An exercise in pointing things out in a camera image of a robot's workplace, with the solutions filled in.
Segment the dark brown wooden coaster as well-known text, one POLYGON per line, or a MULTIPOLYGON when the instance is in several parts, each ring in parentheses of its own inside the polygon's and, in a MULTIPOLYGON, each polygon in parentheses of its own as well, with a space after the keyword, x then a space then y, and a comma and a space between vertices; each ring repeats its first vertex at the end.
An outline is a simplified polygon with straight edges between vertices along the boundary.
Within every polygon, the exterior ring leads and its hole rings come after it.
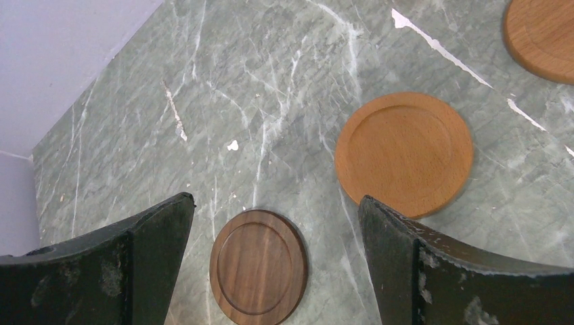
POLYGON ((244 211, 218 233, 210 258, 211 289, 236 324, 280 324, 300 303, 309 276, 298 229, 268 210, 244 211))

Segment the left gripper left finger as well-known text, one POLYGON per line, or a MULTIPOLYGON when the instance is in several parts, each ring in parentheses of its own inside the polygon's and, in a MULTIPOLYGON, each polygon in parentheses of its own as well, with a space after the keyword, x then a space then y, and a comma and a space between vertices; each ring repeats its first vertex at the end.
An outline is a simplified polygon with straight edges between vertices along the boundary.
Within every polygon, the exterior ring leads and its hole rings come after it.
POLYGON ((187 246, 194 197, 22 256, 1 257, 2 324, 163 324, 187 246))

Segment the light wooden coaster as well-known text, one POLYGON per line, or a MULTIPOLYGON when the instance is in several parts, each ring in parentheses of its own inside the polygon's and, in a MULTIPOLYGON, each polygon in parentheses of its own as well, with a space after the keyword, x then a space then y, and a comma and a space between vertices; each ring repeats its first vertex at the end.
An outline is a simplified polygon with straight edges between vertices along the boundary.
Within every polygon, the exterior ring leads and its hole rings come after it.
POLYGON ((573 84, 573 2, 511 1, 503 36, 524 69, 556 83, 573 84))
POLYGON ((371 196, 412 219, 434 213, 461 192, 474 149, 449 104, 417 92, 391 93, 354 112, 336 143, 334 166, 355 202, 371 196))

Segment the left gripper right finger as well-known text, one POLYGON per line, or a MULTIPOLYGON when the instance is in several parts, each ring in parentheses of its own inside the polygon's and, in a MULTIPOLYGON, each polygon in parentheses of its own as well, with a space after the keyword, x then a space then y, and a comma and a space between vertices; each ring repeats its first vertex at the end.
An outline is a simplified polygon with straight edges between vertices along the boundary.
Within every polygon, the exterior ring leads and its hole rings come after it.
POLYGON ((358 217, 383 324, 572 324, 573 270, 506 257, 371 196, 358 217))

